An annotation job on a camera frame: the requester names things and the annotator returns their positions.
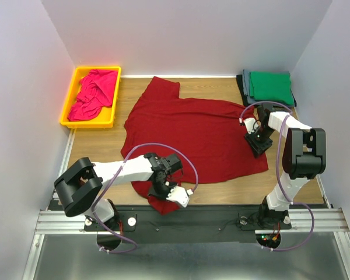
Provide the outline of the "dark red t-shirt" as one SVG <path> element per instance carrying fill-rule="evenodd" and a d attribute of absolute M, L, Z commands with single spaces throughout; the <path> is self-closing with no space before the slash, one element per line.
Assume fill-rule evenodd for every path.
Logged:
<path fill-rule="evenodd" d="M 181 98 L 178 82 L 154 77 L 125 121 L 121 154 L 167 156 L 179 150 L 183 171 L 174 178 L 197 186 L 190 205 L 220 205 L 238 192 L 226 182 L 268 170 L 266 156 L 255 158 L 244 138 L 241 114 L 249 118 L 253 110 L 230 101 Z"/>

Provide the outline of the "folded black t-shirt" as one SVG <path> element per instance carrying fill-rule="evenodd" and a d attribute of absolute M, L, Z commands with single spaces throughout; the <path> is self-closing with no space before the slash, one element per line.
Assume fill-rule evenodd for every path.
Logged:
<path fill-rule="evenodd" d="M 236 75 L 236 82 L 237 82 L 237 87 L 239 88 L 239 91 L 240 91 L 243 106 L 247 107 L 248 105 L 250 105 L 250 103 L 248 102 L 248 96 L 246 96 L 244 94 L 243 75 L 242 74 Z M 292 97 L 293 97 L 294 105 L 289 106 L 288 104 L 285 104 L 289 108 L 294 108 L 297 106 L 297 102 L 296 102 L 293 94 L 292 94 Z"/>

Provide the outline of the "aluminium extrusion rail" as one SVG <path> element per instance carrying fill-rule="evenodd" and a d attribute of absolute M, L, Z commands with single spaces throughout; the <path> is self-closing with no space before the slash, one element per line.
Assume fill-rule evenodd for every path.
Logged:
<path fill-rule="evenodd" d="M 305 233 L 309 232 L 314 221 L 313 232 L 349 232 L 349 226 L 341 208 L 338 209 L 313 209 L 314 218 L 311 218 L 306 209 L 290 209 L 289 216 L 291 228 L 281 226 L 282 233 Z M 50 234 L 93 234 L 99 229 L 85 225 L 83 216 L 67 218 L 62 211 L 41 211 L 35 232 L 40 235 Z"/>

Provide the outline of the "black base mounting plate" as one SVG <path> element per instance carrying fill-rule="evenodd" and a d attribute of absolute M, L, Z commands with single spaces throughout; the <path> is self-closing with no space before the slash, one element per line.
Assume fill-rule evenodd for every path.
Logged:
<path fill-rule="evenodd" d="M 291 228 L 273 219 L 258 221 L 256 205 L 188 206 L 165 215 L 150 206 L 119 205 L 117 211 L 106 226 L 138 244 L 254 243 L 260 230 Z"/>

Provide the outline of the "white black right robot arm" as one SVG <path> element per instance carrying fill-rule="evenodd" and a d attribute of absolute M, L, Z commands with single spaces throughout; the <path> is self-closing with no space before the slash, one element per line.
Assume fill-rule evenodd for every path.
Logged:
<path fill-rule="evenodd" d="M 246 128 L 244 136 L 255 158 L 273 144 L 271 135 L 278 132 L 275 160 L 277 184 L 264 197 L 254 222 L 263 228 L 290 223 L 289 207 L 299 190 L 326 169 L 326 132 L 298 121 L 292 110 L 274 101 L 256 102 L 257 118 L 239 117 Z"/>

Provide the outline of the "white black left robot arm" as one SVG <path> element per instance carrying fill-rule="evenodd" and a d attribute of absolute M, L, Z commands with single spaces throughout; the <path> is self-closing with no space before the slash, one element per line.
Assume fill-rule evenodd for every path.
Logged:
<path fill-rule="evenodd" d="M 160 157 L 156 153 L 147 153 L 127 162 L 92 163 L 87 157 L 80 158 L 54 182 L 54 188 L 61 202 L 65 216 L 84 215 L 106 230 L 114 229 L 118 224 L 118 211 L 109 199 L 100 200 L 95 207 L 98 194 L 112 185 L 121 185 L 134 181 L 149 183 L 148 194 L 161 202 L 175 202 L 186 207 L 189 202 L 187 190 L 170 176 L 181 170 L 181 160 L 174 153 Z"/>

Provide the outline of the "folded green t-shirt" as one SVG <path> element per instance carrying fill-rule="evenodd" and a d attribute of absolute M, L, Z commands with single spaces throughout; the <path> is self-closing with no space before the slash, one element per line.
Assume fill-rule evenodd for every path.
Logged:
<path fill-rule="evenodd" d="M 250 97 L 256 101 L 273 101 L 294 105 L 291 93 L 291 76 L 288 72 L 250 72 Z"/>

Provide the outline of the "yellow plastic bin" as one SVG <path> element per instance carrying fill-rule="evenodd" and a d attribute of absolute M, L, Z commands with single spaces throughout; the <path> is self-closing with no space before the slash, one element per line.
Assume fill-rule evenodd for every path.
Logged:
<path fill-rule="evenodd" d="M 72 105 L 76 102 L 76 95 L 80 91 L 80 81 L 84 78 L 91 69 L 105 69 L 109 71 L 117 71 L 117 82 L 114 92 L 113 105 L 111 107 L 103 107 L 100 114 L 89 121 L 69 121 L 67 116 L 70 112 Z M 60 124 L 69 128 L 69 129 L 81 129 L 81 128 L 111 128 L 114 123 L 115 112 L 116 112 L 116 103 L 118 97 L 118 89 L 120 85 L 121 78 L 121 67 L 120 66 L 80 66 L 75 68 L 71 84 L 66 96 L 66 100 L 62 109 L 60 116 Z"/>

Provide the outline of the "pink t-shirt in bin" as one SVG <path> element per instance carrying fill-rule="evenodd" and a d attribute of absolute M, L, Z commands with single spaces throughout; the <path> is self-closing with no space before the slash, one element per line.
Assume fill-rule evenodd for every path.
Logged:
<path fill-rule="evenodd" d="M 96 118 L 103 107 L 113 105 L 117 71 L 91 69 L 80 80 L 80 91 L 67 116 L 69 121 L 89 121 Z"/>

